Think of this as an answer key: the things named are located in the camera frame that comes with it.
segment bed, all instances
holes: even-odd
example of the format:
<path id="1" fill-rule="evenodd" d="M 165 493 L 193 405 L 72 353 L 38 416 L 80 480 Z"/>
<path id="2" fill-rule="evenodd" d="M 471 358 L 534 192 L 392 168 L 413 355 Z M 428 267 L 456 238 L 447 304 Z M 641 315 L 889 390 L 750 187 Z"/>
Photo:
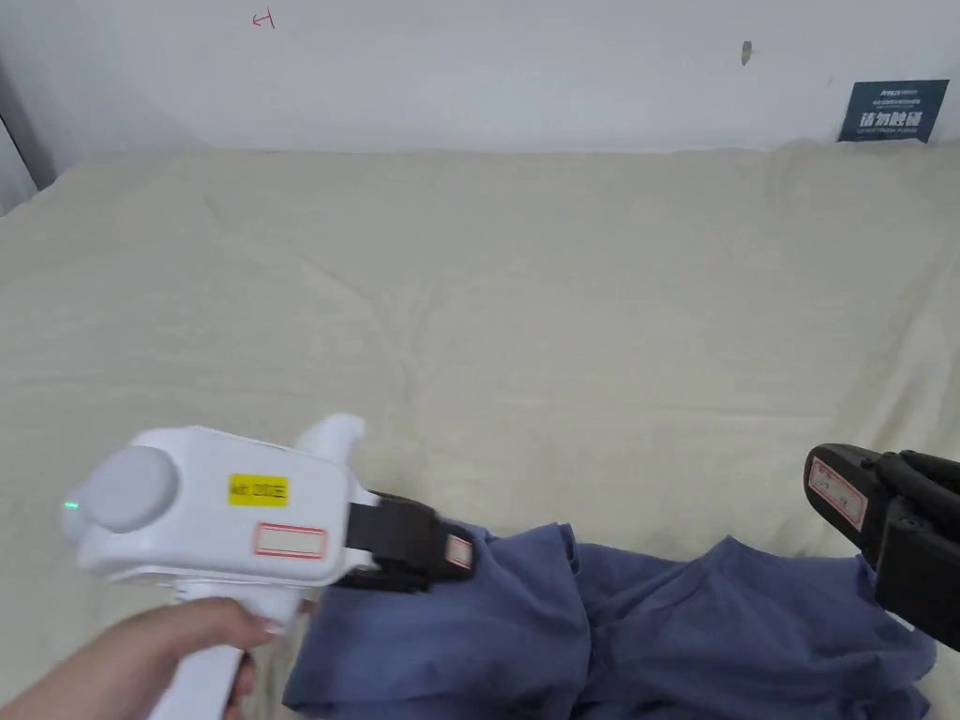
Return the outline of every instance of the bed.
<path id="1" fill-rule="evenodd" d="M 69 487 L 137 431 L 365 417 L 373 489 L 671 558 L 851 554 L 820 442 L 960 457 L 960 146 L 126 156 L 0 220 L 0 701 L 163 599 Z M 258 717 L 295 641 L 261 659 Z M 960 717 L 944 649 L 924 691 Z"/>

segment human hand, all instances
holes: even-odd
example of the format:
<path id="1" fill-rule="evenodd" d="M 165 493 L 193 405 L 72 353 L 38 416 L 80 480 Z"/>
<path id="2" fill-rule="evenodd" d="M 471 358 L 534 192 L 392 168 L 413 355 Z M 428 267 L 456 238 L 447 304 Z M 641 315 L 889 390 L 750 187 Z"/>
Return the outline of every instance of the human hand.
<path id="1" fill-rule="evenodd" d="M 273 637 L 269 625 L 227 598 L 143 612 L 106 630 L 0 709 L 0 720 L 146 720 L 181 660 L 216 645 L 263 645 Z M 252 660 L 245 656 L 226 720 L 239 719 L 239 702 L 253 692 L 254 682 Z"/>

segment red marking on wall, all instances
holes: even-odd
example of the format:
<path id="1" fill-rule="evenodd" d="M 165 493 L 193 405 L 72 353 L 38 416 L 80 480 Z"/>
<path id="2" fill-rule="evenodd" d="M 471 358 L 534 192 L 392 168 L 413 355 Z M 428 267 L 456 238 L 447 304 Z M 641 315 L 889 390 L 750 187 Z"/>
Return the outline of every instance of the red marking on wall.
<path id="1" fill-rule="evenodd" d="M 258 28 L 260 27 L 261 22 L 266 22 L 267 20 L 270 20 L 270 27 L 276 30 L 276 25 L 274 25 L 274 17 L 270 14 L 270 8 L 267 8 L 267 14 L 265 14 L 263 17 L 257 17 L 256 12 L 253 14 L 253 25 Z"/>

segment wrinkled fabric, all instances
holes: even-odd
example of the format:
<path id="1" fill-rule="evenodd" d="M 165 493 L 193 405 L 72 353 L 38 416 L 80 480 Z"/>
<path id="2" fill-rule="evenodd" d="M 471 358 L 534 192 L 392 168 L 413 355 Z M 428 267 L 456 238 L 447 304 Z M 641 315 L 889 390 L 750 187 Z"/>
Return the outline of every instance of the wrinkled fabric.
<path id="1" fill-rule="evenodd" d="M 859 558 L 787 559 L 727 538 L 677 563 L 497 539 L 421 595 L 331 589 L 284 703 L 398 720 L 917 720 L 936 645 L 874 601 Z"/>

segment gripper handle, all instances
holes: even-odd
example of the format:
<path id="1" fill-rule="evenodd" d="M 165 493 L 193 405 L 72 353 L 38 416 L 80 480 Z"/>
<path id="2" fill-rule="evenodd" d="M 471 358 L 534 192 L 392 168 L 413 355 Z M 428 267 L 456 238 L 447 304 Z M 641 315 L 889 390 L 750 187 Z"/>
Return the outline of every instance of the gripper handle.
<path id="1" fill-rule="evenodd" d="M 221 720 L 243 651 L 220 645 L 180 663 L 150 720 Z"/>
<path id="2" fill-rule="evenodd" d="M 215 581 L 177 584 L 181 601 L 231 597 L 250 612 L 274 620 L 282 633 L 297 616 L 304 590 Z M 242 658 L 242 650 L 219 645 L 182 660 L 150 720 L 221 720 Z"/>

